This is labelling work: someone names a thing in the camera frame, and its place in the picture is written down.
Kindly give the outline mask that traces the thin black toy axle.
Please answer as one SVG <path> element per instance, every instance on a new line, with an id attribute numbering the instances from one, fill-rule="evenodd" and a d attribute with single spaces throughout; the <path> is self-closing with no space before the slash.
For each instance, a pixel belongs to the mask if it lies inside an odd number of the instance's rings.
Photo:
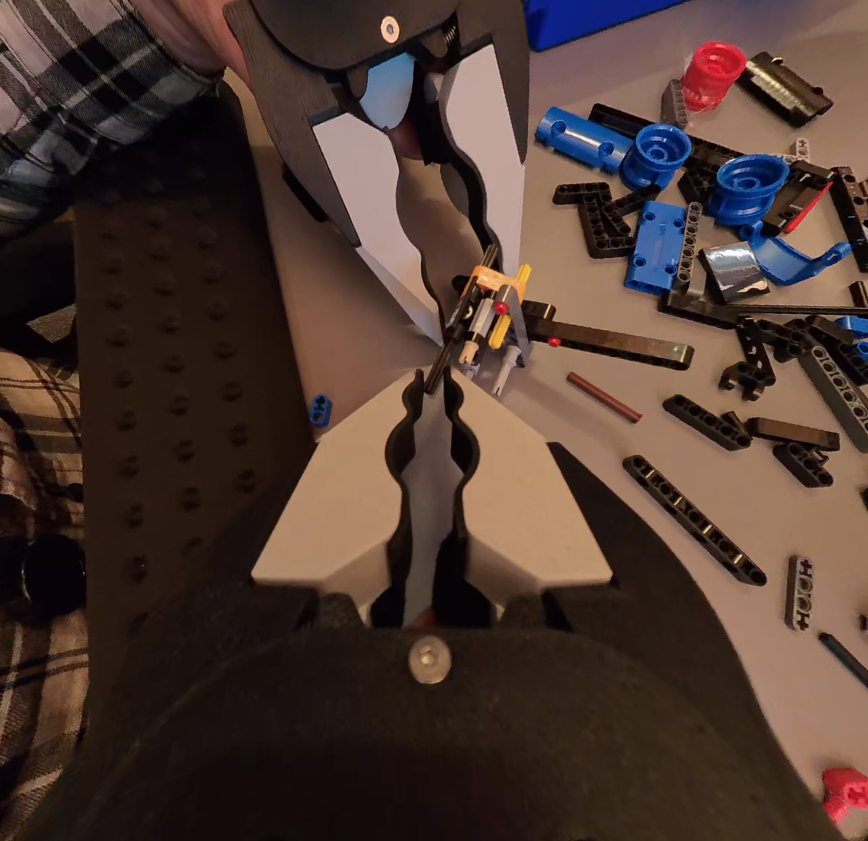
<path id="1" fill-rule="evenodd" d="M 820 632 L 819 642 L 852 676 L 867 688 L 868 671 L 863 664 L 837 637 L 828 632 Z"/>

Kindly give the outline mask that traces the blue flat toy panel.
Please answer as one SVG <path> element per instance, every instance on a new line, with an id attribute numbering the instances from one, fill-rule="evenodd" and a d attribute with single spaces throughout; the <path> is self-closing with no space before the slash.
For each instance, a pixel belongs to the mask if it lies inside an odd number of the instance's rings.
<path id="1" fill-rule="evenodd" d="M 647 202 L 637 221 L 634 253 L 624 286 L 656 297 L 672 288 L 684 240 L 687 209 L 657 201 Z"/>

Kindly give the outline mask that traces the brown toy axle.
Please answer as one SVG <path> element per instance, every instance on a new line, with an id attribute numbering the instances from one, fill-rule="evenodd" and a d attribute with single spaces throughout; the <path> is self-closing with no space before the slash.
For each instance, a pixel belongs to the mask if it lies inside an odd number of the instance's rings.
<path id="1" fill-rule="evenodd" d="M 568 373 L 566 381 L 571 386 L 590 397 L 594 402 L 603 405 L 612 413 L 618 415 L 629 423 L 639 423 L 643 418 L 642 413 L 638 413 L 632 407 L 624 404 L 624 402 L 618 400 L 600 387 L 592 384 L 591 381 L 586 380 L 574 371 Z"/>

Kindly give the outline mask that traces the blue wheel hub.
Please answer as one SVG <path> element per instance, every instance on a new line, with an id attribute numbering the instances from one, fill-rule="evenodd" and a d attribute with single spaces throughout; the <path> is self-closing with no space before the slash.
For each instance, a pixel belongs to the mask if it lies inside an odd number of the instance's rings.
<path id="1" fill-rule="evenodd" d="M 759 221 L 771 209 L 789 173 L 790 166 L 778 155 L 736 157 L 718 169 L 705 212 L 726 227 Z"/>
<path id="2" fill-rule="evenodd" d="M 635 137 L 619 169 L 623 184 L 631 191 L 656 185 L 665 189 L 692 153 L 686 132 L 673 124 L 656 123 Z"/>

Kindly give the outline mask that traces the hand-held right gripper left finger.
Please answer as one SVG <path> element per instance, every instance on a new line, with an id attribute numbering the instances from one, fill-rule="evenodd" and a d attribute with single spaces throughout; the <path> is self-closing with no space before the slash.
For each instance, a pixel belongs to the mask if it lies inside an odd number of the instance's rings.
<path id="1" fill-rule="evenodd" d="M 408 372 L 320 437 L 255 583 L 347 595 L 374 626 L 403 624 L 413 536 L 402 475 L 416 454 L 424 377 Z"/>

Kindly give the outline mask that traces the dark dimpled mat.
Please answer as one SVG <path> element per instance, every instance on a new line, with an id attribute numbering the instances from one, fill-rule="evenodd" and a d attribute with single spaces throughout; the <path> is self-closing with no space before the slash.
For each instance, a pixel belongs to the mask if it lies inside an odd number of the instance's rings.
<path id="1" fill-rule="evenodd" d="M 263 839 L 241 798 L 316 601 L 250 573 L 313 441 L 228 85 L 86 171 L 74 250 L 84 538 L 19 584 L 86 594 L 90 688 L 19 838 Z"/>

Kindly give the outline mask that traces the light grey holed beam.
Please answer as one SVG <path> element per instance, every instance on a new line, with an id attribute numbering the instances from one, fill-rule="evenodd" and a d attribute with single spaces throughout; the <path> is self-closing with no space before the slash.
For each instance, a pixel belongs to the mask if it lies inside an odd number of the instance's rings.
<path id="1" fill-rule="evenodd" d="M 805 633 L 811 627 L 816 568 L 813 561 L 793 554 L 788 560 L 784 620 L 787 627 Z"/>

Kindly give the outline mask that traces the person's plaid shirt torso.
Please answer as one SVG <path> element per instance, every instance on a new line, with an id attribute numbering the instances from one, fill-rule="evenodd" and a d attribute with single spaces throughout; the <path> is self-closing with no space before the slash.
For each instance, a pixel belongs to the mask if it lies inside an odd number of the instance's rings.
<path id="1" fill-rule="evenodd" d="M 81 738 L 89 683 L 82 611 L 38 610 L 21 583 L 26 552 L 64 537 L 83 545 L 76 372 L 2 350 L 1 823 L 16 839 Z"/>

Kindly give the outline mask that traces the blue angled toy beam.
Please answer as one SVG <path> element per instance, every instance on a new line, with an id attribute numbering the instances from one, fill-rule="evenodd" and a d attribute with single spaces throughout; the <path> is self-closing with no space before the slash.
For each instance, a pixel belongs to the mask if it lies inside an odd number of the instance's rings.
<path id="1" fill-rule="evenodd" d="M 866 317 L 847 315 L 834 320 L 834 322 L 845 329 L 851 336 L 855 348 L 860 357 L 867 362 L 867 336 L 868 323 Z"/>

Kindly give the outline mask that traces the black flat toy panel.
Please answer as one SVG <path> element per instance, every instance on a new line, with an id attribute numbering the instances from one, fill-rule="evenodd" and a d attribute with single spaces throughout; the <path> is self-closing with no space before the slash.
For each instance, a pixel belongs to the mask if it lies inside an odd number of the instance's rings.
<path id="1" fill-rule="evenodd" d="M 746 241 L 703 248 L 700 262 L 707 272 L 713 297 L 724 305 L 770 293 L 770 282 Z"/>

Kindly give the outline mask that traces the black orange toy chassis assembly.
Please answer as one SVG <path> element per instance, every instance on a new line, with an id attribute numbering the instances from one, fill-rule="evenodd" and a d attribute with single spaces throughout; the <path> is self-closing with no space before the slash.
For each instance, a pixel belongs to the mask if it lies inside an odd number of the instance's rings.
<path id="1" fill-rule="evenodd" d="M 555 319 L 553 305 L 525 300 L 523 315 L 528 341 L 612 358 L 686 371 L 695 356 L 692 346 L 658 338 L 622 334 Z"/>

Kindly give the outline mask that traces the black glossy toy piece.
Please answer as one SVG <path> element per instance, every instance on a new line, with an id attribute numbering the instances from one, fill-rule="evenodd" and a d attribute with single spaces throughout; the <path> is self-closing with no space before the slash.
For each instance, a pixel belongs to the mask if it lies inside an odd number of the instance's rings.
<path id="1" fill-rule="evenodd" d="M 834 105 L 821 87 L 769 52 L 748 58 L 736 84 L 794 129 L 805 127 Z"/>

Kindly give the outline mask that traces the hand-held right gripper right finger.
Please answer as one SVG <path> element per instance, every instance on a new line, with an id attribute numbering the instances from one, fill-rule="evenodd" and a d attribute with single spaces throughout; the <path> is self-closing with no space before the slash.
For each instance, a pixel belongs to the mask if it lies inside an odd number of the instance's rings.
<path id="1" fill-rule="evenodd" d="M 490 626 L 495 608 L 613 572 L 545 437 L 463 376 L 443 376 L 450 455 L 461 477 L 436 564 L 444 626 Z"/>

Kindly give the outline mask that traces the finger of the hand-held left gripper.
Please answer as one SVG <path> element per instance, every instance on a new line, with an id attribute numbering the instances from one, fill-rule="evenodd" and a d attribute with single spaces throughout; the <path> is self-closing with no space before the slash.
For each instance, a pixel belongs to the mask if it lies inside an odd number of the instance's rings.
<path id="1" fill-rule="evenodd" d="M 498 264 L 517 275 L 524 206 L 527 121 L 515 133 L 494 44 L 464 56 L 424 82 L 425 103 L 445 139 L 443 186 L 469 220 L 483 249 L 496 244 Z"/>
<path id="2" fill-rule="evenodd" d="M 426 286 L 423 256 L 396 210 L 400 168 L 391 140 L 349 113 L 312 130 L 358 238 L 359 256 L 412 321 L 441 346 L 439 304 Z"/>

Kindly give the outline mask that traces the pile of black toy beams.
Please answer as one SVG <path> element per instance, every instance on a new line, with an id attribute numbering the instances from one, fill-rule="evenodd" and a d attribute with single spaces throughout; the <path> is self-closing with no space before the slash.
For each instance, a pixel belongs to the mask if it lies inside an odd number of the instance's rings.
<path id="1" fill-rule="evenodd" d="M 649 121 L 596 104 L 590 120 L 633 141 Z M 589 256 L 593 260 L 625 259 L 634 253 L 639 215 L 647 202 L 687 209 L 678 271 L 670 291 L 659 300 L 666 315 L 733 332 L 741 359 L 722 370 L 722 391 L 739 390 L 743 400 L 756 402 L 777 380 L 775 364 L 796 360 L 826 402 L 852 445 L 866 453 L 866 362 L 852 336 L 834 320 L 847 315 L 866 317 L 862 283 L 852 285 L 863 303 L 849 308 L 811 305 L 733 303 L 724 305 L 710 290 L 700 262 L 703 248 L 744 241 L 739 228 L 726 227 L 706 214 L 705 206 L 718 169 L 741 156 L 709 141 L 690 137 L 693 148 L 672 182 L 614 198 L 609 183 L 571 183 L 557 186 L 553 203 L 574 207 Z M 841 216 L 863 213 L 864 200 L 853 194 L 853 178 L 837 167 L 829 187 Z"/>

